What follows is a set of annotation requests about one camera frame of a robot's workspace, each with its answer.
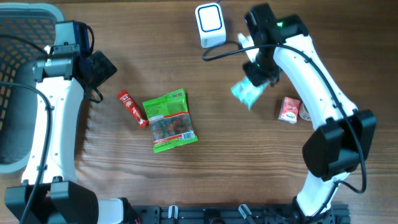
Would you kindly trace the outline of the green snack bag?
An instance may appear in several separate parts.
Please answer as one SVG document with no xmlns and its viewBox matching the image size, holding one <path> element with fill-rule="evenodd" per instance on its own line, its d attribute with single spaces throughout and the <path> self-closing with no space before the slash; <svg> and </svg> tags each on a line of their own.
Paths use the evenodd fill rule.
<svg viewBox="0 0 398 224">
<path fill-rule="evenodd" d="M 183 88 L 143 102 L 154 137 L 154 152 L 160 153 L 198 140 L 190 119 Z"/>
</svg>

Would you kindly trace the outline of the red Nescafe coffee stick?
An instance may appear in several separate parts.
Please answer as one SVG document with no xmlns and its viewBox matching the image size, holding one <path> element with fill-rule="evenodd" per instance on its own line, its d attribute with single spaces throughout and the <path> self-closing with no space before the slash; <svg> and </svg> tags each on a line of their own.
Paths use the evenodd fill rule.
<svg viewBox="0 0 398 224">
<path fill-rule="evenodd" d="M 118 94 L 119 100 L 123 103 L 125 108 L 133 115 L 133 117 L 136 119 L 136 121 L 139 124 L 139 127 L 142 129 L 146 127 L 149 122 L 148 120 L 144 119 L 142 117 L 141 111 L 139 108 L 136 106 L 134 100 L 132 97 L 129 95 L 129 93 L 126 90 L 121 91 Z"/>
</svg>

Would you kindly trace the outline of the green lid jar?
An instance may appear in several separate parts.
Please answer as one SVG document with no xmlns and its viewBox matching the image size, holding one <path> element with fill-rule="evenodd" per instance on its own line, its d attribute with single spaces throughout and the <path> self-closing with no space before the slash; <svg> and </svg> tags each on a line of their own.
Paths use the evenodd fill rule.
<svg viewBox="0 0 398 224">
<path fill-rule="evenodd" d="M 304 119 L 306 121 L 311 121 L 310 113 L 308 112 L 308 110 L 307 110 L 307 108 L 306 108 L 304 103 L 300 104 L 300 108 L 299 108 L 298 114 L 299 114 L 299 116 L 302 119 Z"/>
</svg>

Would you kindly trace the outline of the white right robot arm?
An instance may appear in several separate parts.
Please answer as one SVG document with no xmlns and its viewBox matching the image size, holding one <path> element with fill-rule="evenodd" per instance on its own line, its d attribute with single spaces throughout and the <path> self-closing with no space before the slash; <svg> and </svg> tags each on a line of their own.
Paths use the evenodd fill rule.
<svg viewBox="0 0 398 224">
<path fill-rule="evenodd" d="M 268 4 L 260 4 L 244 20 L 255 51 L 243 66 L 249 81 L 274 85 L 286 74 L 310 114 L 314 132 L 302 148 L 308 175 L 294 198 L 291 219 L 317 222 L 330 211 L 347 176 L 366 170 L 376 118 L 369 110 L 360 111 L 338 88 L 298 15 L 278 19 Z"/>
</svg>

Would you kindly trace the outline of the small orange box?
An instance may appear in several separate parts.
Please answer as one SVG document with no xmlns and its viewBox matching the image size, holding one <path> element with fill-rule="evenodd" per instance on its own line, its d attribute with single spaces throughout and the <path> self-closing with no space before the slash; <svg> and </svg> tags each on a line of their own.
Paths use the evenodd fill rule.
<svg viewBox="0 0 398 224">
<path fill-rule="evenodd" d="M 300 104 L 300 100 L 296 100 L 288 96 L 284 97 L 278 119 L 295 124 L 299 115 Z"/>
</svg>

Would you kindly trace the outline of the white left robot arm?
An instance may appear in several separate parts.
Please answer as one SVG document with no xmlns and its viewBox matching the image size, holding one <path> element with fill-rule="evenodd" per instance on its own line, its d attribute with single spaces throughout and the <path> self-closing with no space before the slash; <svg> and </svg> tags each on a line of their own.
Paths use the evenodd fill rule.
<svg viewBox="0 0 398 224">
<path fill-rule="evenodd" d="M 20 223 L 126 223 L 128 203 L 99 199 L 78 184 L 74 158 L 83 97 L 116 71 L 101 51 L 56 53 L 34 62 L 37 112 L 29 160 L 21 185 L 5 194 Z"/>
</svg>

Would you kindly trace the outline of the light blue snack packet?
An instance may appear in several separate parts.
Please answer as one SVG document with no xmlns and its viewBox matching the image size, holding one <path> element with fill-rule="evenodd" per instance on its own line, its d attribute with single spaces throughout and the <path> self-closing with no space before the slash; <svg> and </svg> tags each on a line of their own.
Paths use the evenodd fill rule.
<svg viewBox="0 0 398 224">
<path fill-rule="evenodd" d="M 265 82 L 262 85 L 254 86 L 248 77 L 244 77 L 231 87 L 231 92 L 235 98 L 246 105 L 248 110 L 250 110 L 268 85 L 269 82 Z"/>
</svg>

